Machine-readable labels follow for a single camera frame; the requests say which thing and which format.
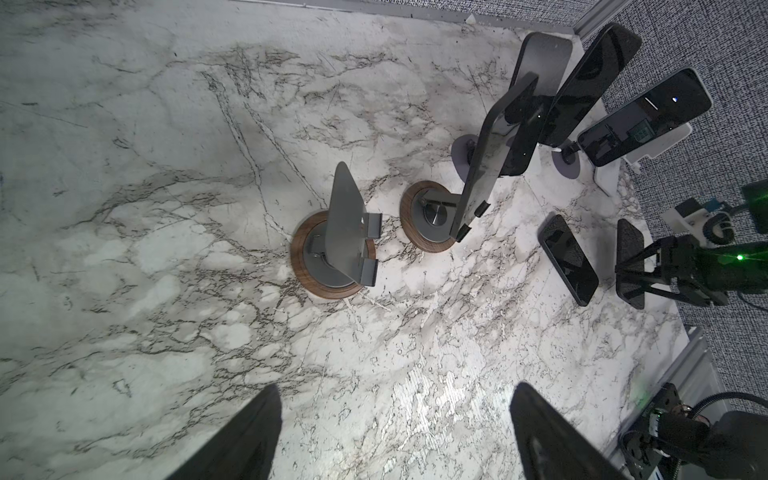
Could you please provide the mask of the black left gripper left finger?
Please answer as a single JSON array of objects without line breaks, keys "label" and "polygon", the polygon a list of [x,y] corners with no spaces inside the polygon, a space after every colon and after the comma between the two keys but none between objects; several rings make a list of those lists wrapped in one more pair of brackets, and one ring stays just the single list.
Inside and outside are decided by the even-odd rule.
[{"label": "black left gripper left finger", "polygon": [[267,479],[281,427],[280,392],[269,384],[169,477]]}]

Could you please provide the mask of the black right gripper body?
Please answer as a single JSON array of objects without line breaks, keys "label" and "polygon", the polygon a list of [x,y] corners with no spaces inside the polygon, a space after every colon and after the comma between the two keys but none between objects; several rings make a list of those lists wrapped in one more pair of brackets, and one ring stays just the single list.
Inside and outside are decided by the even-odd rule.
[{"label": "black right gripper body", "polygon": [[696,307],[726,306],[728,294],[706,285],[697,266],[697,254],[702,251],[699,241],[691,236],[668,236],[656,241],[657,270],[662,284],[672,290],[659,290],[663,296]]}]

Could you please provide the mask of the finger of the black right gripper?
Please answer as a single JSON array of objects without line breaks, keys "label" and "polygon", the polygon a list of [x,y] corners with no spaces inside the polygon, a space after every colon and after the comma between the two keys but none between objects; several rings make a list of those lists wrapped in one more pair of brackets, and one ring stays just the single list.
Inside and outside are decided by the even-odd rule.
[{"label": "finger of the black right gripper", "polygon": [[665,296],[666,291],[653,286],[652,283],[638,278],[618,278],[617,295],[622,300],[634,300],[643,297],[646,293],[657,296]]},{"label": "finger of the black right gripper", "polygon": [[622,237],[618,240],[617,247],[618,270],[644,270],[645,261],[657,254],[661,244],[653,242],[644,246],[643,242],[636,238]]}]

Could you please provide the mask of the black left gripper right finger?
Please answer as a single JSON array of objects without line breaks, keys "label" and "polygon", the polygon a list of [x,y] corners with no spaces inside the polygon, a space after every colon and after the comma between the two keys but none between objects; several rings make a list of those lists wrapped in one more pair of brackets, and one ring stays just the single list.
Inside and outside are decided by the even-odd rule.
[{"label": "black left gripper right finger", "polygon": [[527,479],[625,478],[530,384],[515,387],[509,412]]}]

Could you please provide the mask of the black phone white stripe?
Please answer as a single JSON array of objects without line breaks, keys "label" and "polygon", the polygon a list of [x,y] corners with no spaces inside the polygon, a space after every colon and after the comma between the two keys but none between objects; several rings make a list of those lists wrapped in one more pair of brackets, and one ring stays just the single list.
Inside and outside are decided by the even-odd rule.
[{"label": "black phone white stripe", "polygon": [[510,88],[529,73],[537,75],[538,81],[529,100],[517,100],[505,110],[505,120],[517,131],[508,143],[500,177],[519,176],[527,170],[571,54],[569,39],[541,32],[524,38]]}]

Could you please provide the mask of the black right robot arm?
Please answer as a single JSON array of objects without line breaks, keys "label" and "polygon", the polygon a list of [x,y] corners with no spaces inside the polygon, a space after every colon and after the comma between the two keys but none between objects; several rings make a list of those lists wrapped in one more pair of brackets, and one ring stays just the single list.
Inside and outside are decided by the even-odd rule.
[{"label": "black right robot arm", "polygon": [[[646,245],[632,225],[622,222],[616,247],[616,293],[637,310],[648,295],[712,307],[727,305],[729,293],[767,290],[764,242],[707,249],[692,236],[670,236]],[[722,392],[686,407],[676,387],[665,384],[619,436],[632,477],[647,479],[663,465],[663,478],[674,479],[687,463],[716,479],[766,478],[766,416],[728,411],[717,421],[703,419],[704,410],[724,400],[767,404],[753,394]]]}]

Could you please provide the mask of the purple base phone stand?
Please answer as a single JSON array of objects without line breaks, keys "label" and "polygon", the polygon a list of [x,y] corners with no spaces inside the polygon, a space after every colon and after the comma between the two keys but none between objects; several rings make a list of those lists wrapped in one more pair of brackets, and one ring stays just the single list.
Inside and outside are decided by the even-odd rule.
[{"label": "purple base phone stand", "polygon": [[467,180],[478,139],[477,135],[463,135],[457,138],[451,146],[451,159],[459,178],[463,182]]},{"label": "purple base phone stand", "polygon": [[580,175],[579,160],[580,146],[573,141],[563,143],[551,152],[551,158],[556,170],[567,179],[577,179]]}]

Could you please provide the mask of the wood base phone stand left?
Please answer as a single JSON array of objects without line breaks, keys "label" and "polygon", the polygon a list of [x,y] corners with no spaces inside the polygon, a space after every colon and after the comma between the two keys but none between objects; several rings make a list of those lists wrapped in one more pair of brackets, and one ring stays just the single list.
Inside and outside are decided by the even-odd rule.
[{"label": "wood base phone stand left", "polygon": [[366,209],[346,163],[336,166],[330,205],[297,228],[290,260],[299,283],[329,300],[351,297],[376,285],[382,215]]}]

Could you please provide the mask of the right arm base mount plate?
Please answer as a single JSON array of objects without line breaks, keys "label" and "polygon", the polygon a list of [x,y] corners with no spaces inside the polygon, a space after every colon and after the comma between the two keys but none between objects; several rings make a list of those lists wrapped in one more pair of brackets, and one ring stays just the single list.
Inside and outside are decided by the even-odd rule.
[{"label": "right arm base mount plate", "polygon": [[657,437],[661,416],[680,407],[677,387],[665,383],[639,416],[619,434],[617,445],[624,470],[631,479],[665,479],[671,457],[660,450]]}]

